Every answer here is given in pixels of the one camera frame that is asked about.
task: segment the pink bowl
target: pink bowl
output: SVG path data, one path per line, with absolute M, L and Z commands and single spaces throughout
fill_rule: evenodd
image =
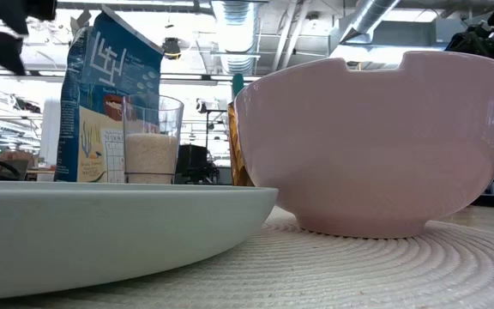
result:
M 311 231 L 421 233 L 494 177 L 494 60 L 405 54 L 397 70 L 330 58 L 264 76 L 237 97 L 247 171 Z

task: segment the round placemat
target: round placemat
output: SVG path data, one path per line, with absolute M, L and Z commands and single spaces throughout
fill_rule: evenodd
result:
M 124 282 L 0 300 L 4 307 L 494 308 L 494 233 L 431 222 L 410 239 L 342 238 L 305 231 L 276 209 L 258 235 L 217 257 Z

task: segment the glass of rice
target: glass of rice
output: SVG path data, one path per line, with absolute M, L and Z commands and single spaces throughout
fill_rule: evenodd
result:
M 184 104 L 159 94 L 123 97 L 125 182 L 172 184 Z

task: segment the ventilation duct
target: ventilation duct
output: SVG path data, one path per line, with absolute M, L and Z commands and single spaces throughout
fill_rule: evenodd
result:
M 245 1 L 212 1 L 222 52 L 251 53 L 255 45 L 256 4 Z M 252 75 L 254 58 L 220 56 L 227 74 Z
M 370 33 L 383 20 L 400 0 L 359 0 L 352 13 L 350 24 L 344 31 L 340 43 L 356 38 L 360 34 Z

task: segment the ceiling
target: ceiling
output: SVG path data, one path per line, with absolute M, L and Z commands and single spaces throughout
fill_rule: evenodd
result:
M 263 76 L 272 71 L 274 56 L 280 40 L 283 21 L 286 17 L 289 0 L 254 0 L 256 1 L 256 35 L 254 53 L 256 64 L 254 75 Z M 365 48 L 364 51 L 349 47 L 350 50 L 336 51 L 329 46 L 329 34 L 339 25 L 339 20 L 351 14 L 355 9 L 355 0 L 306 0 L 311 1 L 309 19 L 303 20 L 302 30 L 295 44 L 294 53 L 287 66 L 303 64 L 309 61 L 335 57 L 349 57 L 349 53 L 359 57 L 367 53 L 369 60 L 359 61 L 352 67 L 355 70 L 374 70 L 392 68 L 401 60 L 405 50 L 418 48 L 396 46 L 395 50 L 386 49 L 385 41 L 378 48 Z M 182 56 L 179 60 L 165 59 L 162 64 L 164 74 L 225 74 L 219 55 L 219 35 L 217 23 L 212 15 L 177 13 L 184 7 L 192 7 L 189 1 L 152 1 L 152 0 L 61 0 L 55 21 L 40 22 L 28 20 L 30 36 L 25 39 L 21 57 L 28 70 L 37 70 L 42 76 L 27 76 L 17 79 L 7 76 L 0 70 L 0 144 L 21 145 L 26 149 L 37 149 L 41 135 L 41 114 L 22 111 L 16 108 L 17 102 L 28 102 L 39 107 L 43 112 L 44 102 L 48 98 L 59 97 L 63 73 L 66 67 L 68 43 L 73 38 L 71 18 L 78 18 L 84 9 L 90 9 L 94 17 L 99 13 L 101 4 L 110 5 L 136 30 L 158 45 L 165 37 L 179 38 Z M 202 10 L 210 9 L 209 3 L 201 2 Z M 407 28 L 413 23 L 428 25 L 437 15 L 450 20 L 469 19 L 489 12 L 494 8 L 494 1 L 401 1 L 384 20 L 389 26 Z M 2 22 L 0 31 L 11 32 Z M 383 54 L 395 53 L 394 57 Z M 215 109 L 225 108 L 232 100 L 230 83 L 212 82 L 205 85 L 192 85 L 192 82 L 166 81 L 160 92 L 177 97 L 186 105 L 184 114 L 183 142 L 205 144 L 205 117 L 196 111 L 198 100 L 213 104 Z M 215 118 L 215 128 L 208 139 L 209 150 L 216 156 L 226 156 L 228 146 L 225 115 L 210 115 Z

